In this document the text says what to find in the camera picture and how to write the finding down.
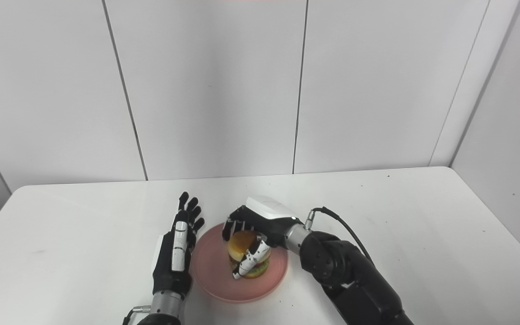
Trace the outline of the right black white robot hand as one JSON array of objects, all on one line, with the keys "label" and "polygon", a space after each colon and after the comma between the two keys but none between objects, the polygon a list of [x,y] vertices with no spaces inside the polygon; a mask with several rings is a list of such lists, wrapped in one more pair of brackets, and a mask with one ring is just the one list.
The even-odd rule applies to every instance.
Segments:
[{"label": "right black white robot hand", "polygon": [[229,214],[222,230],[222,238],[228,242],[242,231],[254,231],[256,237],[243,257],[233,267],[234,279],[246,276],[271,248],[283,247],[299,254],[310,231],[291,209],[270,197],[248,197],[245,205]]}]

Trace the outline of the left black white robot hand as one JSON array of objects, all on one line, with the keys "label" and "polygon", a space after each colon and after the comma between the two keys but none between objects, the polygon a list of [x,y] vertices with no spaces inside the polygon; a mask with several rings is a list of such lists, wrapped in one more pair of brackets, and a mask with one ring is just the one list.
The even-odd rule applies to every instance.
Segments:
[{"label": "left black white robot hand", "polygon": [[156,266],[153,269],[153,294],[171,291],[185,298],[192,286],[190,260],[198,231],[205,220],[200,216],[198,198],[185,192],[179,197],[179,207],[171,230],[162,239]]}]

